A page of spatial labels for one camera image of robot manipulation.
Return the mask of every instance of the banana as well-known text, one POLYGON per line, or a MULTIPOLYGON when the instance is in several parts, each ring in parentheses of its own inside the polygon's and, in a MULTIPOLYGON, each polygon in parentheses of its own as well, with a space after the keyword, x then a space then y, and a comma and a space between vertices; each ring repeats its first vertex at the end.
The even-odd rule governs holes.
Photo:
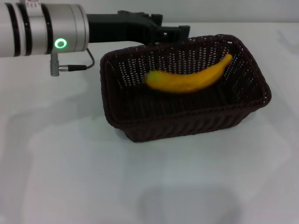
POLYGON ((227 54, 217 64, 190 75, 171 74, 159 70, 150 71, 145 77, 145 83, 152 89, 164 92, 195 92, 217 82, 232 59, 233 57, 227 54))

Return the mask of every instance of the white surface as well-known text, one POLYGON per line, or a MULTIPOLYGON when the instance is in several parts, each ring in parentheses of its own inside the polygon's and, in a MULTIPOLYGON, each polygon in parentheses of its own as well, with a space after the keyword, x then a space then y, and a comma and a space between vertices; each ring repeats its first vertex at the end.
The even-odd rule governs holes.
POLYGON ((0 60, 0 224, 299 223, 299 24, 191 26, 239 37, 271 87, 235 128, 142 144, 112 128, 99 60, 136 43, 91 44, 97 66, 60 77, 49 56, 0 60))
MULTIPOLYGON (((17 2, 18 0, 0 0, 17 2)), ((167 22, 299 22, 298 0, 40 0, 82 4, 87 13, 163 14, 167 22)))

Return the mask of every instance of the cable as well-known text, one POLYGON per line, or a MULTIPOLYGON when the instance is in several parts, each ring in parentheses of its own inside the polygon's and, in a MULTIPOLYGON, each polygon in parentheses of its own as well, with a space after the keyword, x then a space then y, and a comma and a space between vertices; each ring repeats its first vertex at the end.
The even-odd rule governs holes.
POLYGON ((93 61, 91 65, 89 65, 89 66, 86 67, 86 69, 90 69, 90 68, 92 68, 92 67, 95 65, 95 60, 94 60, 94 57, 93 57, 92 53, 90 52, 90 50, 89 50, 88 48, 87 48, 86 50, 87 50, 87 52, 88 52, 90 58, 91 58, 92 61, 93 61))
POLYGON ((91 65, 79 65, 79 64, 68 64, 68 65, 61 65, 59 67, 59 71, 83 71, 92 68, 95 65, 95 60, 90 52, 90 50, 87 48, 87 53, 89 54, 90 58, 92 59, 92 64, 91 65))

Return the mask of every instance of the black cable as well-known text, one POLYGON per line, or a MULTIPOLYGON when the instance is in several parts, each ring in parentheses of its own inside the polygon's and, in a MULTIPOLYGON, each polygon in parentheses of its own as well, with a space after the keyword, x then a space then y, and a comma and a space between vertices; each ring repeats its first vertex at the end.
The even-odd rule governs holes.
POLYGON ((95 60, 94 60, 94 57, 92 55, 92 53, 90 52, 90 50, 87 48, 86 49, 90 58, 92 59, 92 64, 91 65, 77 65, 77 64, 68 64, 67 67, 68 67, 68 71, 82 71, 82 70, 87 70, 87 69, 90 69, 92 68, 94 65, 95 65, 95 60))
POLYGON ((90 50, 89 50, 88 48, 87 48, 86 50, 87 50, 87 52, 88 52, 90 58, 91 58, 92 61, 93 61, 91 65, 89 65, 89 66, 86 67, 86 69, 90 69, 90 68, 92 68, 92 67, 95 65, 95 60, 94 60, 94 57, 93 57, 92 53, 90 52, 90 50))

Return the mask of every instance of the brown wicker basket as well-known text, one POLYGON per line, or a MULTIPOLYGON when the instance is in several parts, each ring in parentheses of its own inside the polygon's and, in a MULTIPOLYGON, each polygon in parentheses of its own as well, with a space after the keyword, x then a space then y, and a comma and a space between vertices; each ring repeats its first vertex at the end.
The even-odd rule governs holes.
POLYGON ((134 142, 233 127, 271 100, 256 61, 232 35, 107 53, 101 60, 101 86, 107 121, 134 142), (233 61, 223 78, 207 89, 172 95, 143 83, 150 70, 191 74, 219 62, 226 53, 233 61))

